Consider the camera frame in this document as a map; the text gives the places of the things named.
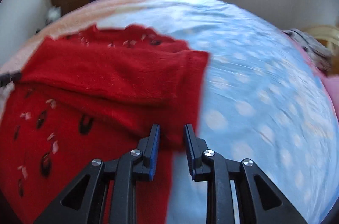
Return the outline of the polka dot bed quilt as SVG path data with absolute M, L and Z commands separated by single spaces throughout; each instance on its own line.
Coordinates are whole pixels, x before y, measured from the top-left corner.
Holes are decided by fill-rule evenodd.
M 321 74 L 281 30 L 219 0 L 99 0 L 31 37 L 1 72 L 24 66 L 45 36 L 91 24 L 141 24 L 211 55 L 198 132 L 208 146 L 251 158 L 308 223 L 338 198 L 338 120 Z

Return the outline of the grey patterned pillow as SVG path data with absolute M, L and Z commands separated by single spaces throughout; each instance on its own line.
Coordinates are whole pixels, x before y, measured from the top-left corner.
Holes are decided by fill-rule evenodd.
M 289 29 L 283 32 L 301 46 L 320 71 L 327 73 L 332 69 L 332 52 L 313 36 L 298 29 Z

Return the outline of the white paper bag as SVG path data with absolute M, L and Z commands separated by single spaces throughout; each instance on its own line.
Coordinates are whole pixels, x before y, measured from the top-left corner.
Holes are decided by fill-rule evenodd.
M 49 25 L 61 17 L 61 7 L 51 7 L 47 11 L 46 24 Z

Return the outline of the red knit sweater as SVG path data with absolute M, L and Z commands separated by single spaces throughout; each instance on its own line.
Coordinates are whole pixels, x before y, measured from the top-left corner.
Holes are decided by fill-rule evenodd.
M 161 131 L 153 182 L 137 186 L 138 223 L 165 223 L 173 154 L 196 125 L 209 55 L 131 25 L 46 37 L 15 82 L 1 118 L 1 192 L 33 223 L 94 158 Z

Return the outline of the cream wooden headboard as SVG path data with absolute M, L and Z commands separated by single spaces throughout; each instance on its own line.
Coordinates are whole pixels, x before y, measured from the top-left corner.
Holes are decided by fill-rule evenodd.
M 318 41 L 326 41 L 326 47 L 338 55 L 338 27 L 331 25 L 316 25 L 302 29 L 303 32 L 313 36 Z

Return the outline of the pink floral pillow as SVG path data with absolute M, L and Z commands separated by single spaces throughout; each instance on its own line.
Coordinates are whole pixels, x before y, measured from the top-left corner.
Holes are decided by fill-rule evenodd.
M 324 84 L 326 91 L 328 92 L 330 99 L 334 105 L 336 111 L 338 111 L 339 107 L 339 76 L 329 76 L 322 79 L 322 83 Z

